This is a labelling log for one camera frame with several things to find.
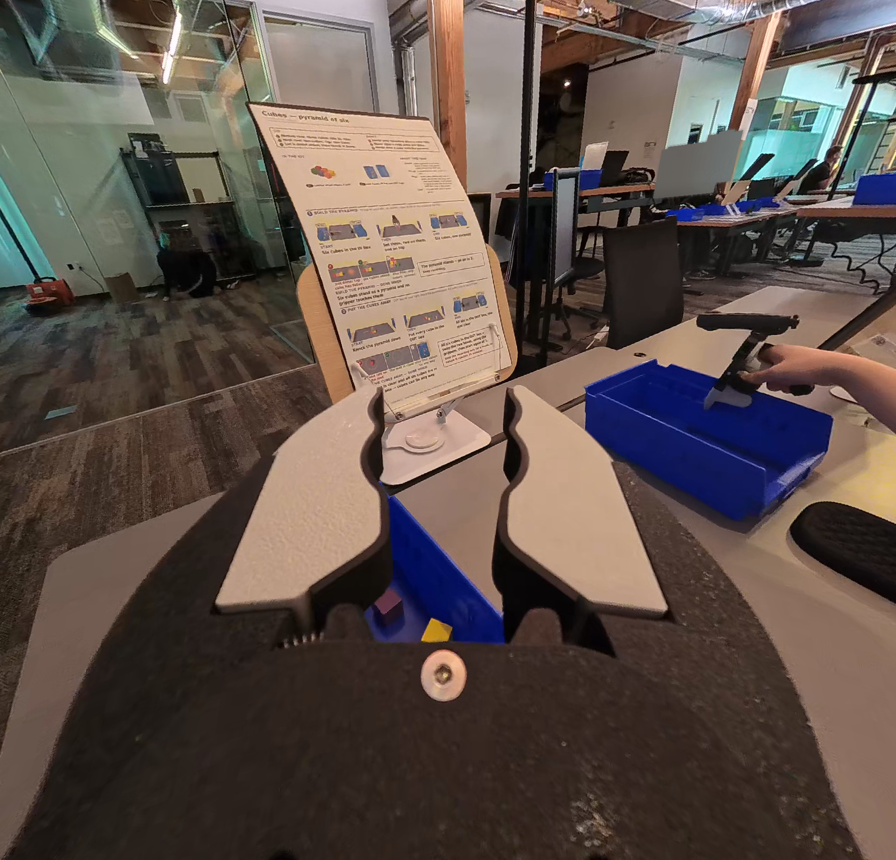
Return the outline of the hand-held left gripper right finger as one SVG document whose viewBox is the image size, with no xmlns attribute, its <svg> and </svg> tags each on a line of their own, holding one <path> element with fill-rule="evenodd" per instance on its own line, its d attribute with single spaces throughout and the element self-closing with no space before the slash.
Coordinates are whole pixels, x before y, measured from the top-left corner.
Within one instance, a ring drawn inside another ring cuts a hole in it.
<svg viewBox="0 0 896 860">
<path fill-rule="evenodd" d="M 546 609 L 562 640 L 606 640 L 603 616 L 661 621 L 668 604 L 607 451 L 531 390 L 510 387 L 493 550 L 504 637 Z"/>
</svg>

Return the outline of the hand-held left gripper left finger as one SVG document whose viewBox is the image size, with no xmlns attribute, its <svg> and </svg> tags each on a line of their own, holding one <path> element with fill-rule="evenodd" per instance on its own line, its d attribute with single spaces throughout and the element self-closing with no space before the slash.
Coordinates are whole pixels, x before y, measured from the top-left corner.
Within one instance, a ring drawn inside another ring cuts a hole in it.
<svg viewBox="0 0 896 860">
<path fill-rule="evenodd" d="M 288 610 L 298 630 L 322 630 L 331 609 L 365 610 L 387 591 L 384 433 L 383 391 L 365 385 L 285 440 L 219 589 L 220 613 Z"/>
</svg>

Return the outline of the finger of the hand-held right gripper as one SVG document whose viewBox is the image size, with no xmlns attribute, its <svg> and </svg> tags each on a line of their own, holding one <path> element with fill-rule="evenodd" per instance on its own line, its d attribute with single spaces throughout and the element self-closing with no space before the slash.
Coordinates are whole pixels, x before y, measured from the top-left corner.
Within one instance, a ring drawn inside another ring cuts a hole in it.
<svg viewBox="0 0 896 860">
<path fill-rule="evenodd" d="M 709 410 L 718 404 L 746 408 L 752 401 L 753 384 L 746 382 L 742 377 L 722 377 L 707 394 L 703 409 Z"/>
</svg>

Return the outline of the person's right forearm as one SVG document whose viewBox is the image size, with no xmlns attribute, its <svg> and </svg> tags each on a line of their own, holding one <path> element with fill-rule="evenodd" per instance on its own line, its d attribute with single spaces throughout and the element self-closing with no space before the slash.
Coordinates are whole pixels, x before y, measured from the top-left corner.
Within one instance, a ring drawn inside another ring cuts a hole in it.
<svg viewBox="0 0 896 860">
<path fill-rule="evenodd" d="M 833 353 L 833 385 L 895 433 L 895 370 L 854 354 Z"/>
</svg>

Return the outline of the person's right hand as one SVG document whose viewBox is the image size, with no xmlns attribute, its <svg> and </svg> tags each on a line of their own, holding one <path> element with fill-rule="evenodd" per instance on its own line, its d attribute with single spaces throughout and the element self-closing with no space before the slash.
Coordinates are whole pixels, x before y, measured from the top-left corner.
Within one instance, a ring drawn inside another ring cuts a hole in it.
<svg viewBox="0 0 896 860">
<path fill-rule="evenodd" d="M 789 345 L 766 345 L 751 367 L 738 376 L 744 384 L 765 385 L 773 392 L 795 395 L 803 387 L 839 383 L 848 358 L 844 354 Z"/>
</svg>

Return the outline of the black office chair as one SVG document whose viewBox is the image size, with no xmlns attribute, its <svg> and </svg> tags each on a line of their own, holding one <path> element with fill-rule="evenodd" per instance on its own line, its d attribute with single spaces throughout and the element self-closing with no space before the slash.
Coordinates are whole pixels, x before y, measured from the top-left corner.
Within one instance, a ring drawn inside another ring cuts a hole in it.
<svg viewBox="0 0 896 860">
<path fill-rule="evenodd" d="M 608 231 L 603 257 L 609 349 L 624 349 L 683 321 L 685 294 L 676 219 Z"/>
</svg>

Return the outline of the black wrist rest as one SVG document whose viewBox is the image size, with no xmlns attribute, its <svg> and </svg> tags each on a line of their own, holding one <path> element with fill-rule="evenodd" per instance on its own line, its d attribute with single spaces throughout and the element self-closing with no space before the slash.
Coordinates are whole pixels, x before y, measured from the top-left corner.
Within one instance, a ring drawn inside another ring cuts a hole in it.
<svg viewBox="0 0 896 860">
<path fill-rule="evenodd" d="M 790 537 L 813 560 L 895 602 L 895 524 L 843 503 L 805 507 Z"/>
</svg>

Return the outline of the wooden display board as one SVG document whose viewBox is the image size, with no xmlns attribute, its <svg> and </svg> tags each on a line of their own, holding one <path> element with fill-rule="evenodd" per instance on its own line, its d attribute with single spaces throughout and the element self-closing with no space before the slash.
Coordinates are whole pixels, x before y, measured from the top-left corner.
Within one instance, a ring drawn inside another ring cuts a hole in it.
<svg viewBox="0 0 896 860">
<path fill-rule="evenodd" d="M 487 254 L 493 281 L 495 283 L 497 306 L 500 313 L 503 338 L 507 346 L 510 363 L 499 371 L 497 382 L 509 380 L 519 360 L 517 340 L 513 331 L 513 317 L 504 283 L 503 272 L 496 251 L 487 246 Z M 319 274 L 313 265 L 302 272 L 297 282 L 297 300 L 300 306 L 308 338 L 315 352 L 316 364 L 330 398 L 336 404 L 353 394 L 354 383 L 350 375 L 350 367 L 344 358 L 342 347 L 337 336 L 330 308 L 323 294 Z"/>
</svg>

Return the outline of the dark bulky floor object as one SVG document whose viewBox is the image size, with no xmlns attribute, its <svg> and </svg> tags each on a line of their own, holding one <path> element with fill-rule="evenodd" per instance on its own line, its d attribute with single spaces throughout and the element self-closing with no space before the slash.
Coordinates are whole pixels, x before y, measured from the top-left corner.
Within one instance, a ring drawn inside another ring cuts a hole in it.
<svg viewBox="0 0 896 860">
<path fill-rule="evenodd" d="M 207 252 L 168 246 L 159 249 L 157 262 L 163 276 L 164 301 L 173 293 L 188 294 L 192 298 L 214 295 L 217 270 Z"/>
</svg>

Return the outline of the printed instruction sheet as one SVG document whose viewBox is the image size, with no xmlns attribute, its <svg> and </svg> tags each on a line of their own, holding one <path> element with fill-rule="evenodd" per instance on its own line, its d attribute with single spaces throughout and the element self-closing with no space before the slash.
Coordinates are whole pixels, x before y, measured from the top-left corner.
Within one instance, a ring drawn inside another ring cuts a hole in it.
<svg viewBox="0 0 896 860">
<path fill-rule="evenodd" d="M 425 117 L 247 104 L 352 373 L 409 418 L 512 367 L 469 197 Z"/>
</svg>

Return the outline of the black floor lamp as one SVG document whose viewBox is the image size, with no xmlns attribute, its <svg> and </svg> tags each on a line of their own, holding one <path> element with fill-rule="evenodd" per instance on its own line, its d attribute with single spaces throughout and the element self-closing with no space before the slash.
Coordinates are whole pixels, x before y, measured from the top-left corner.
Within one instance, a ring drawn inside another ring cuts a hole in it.
<svg viewBox="0 0 896 860">
<path fill-rule="evenodd" d="M 537 368 L 535 357 L 526 355 L 523 350 L 526 328 L 525 314 L 527 310 L 525 285 L 528 274 L 527 256 L 529 249 L 529 187 L 536 44 L 536 0 L 524 0 L 523 20 L 519 199 L 514 231 L 514 254 L 510 273 L 511 284 L 515 289 L 513 336 L 517 350 L 517 362 L 512 371 L 512 377 L 521 377 L 535 371 Z"/>
</svg>

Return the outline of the black metal shelf rack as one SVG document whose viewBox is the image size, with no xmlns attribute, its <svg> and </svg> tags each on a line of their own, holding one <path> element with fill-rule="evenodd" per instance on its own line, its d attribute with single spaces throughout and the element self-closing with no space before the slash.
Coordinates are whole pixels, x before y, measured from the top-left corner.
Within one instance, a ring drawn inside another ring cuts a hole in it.
<svg viewBox="0 0 896 860">
<path fill-rule="evenodd" d="M 173 150 L 158 133 L 129 132 L 120 158 L 160 247 L 206 252 L 218 279 L 251 272 L 220 151 Z"/>
</svg>

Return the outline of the red floor machine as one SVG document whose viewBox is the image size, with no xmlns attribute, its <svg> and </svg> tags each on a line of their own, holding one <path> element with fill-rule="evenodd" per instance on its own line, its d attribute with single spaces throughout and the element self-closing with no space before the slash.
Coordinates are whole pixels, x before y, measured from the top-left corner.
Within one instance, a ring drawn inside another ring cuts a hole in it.
<svg viewBox="0 0 896 860">
<path fill-rule="evenodd" d="M 28 298 L 23 309 L 33 316 L 54 315 L 76 302 L 73 289 L 66 280 L 39 277 L 26 285 Z"/>
</svg>

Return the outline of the glass panel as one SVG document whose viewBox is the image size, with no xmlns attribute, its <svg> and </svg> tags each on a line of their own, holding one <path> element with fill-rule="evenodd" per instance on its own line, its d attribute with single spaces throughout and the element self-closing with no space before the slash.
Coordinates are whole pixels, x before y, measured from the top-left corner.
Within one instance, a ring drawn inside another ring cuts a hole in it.
<svg viewBox="0 0 896 860">
<path fill-rule="evenodd" d="M 250 7 L 226 0 L 1 0 L 2 451 L 224 392 L 313 361 L 247 102 Z M 220 151 L 251 272 L 162 298 L 161 247 L 120 158 L 127 136 Z M 140 302 L 104 276 L 130 272 Z M 66 280 L 75 304 L 24 309 Z"/>
</svg>

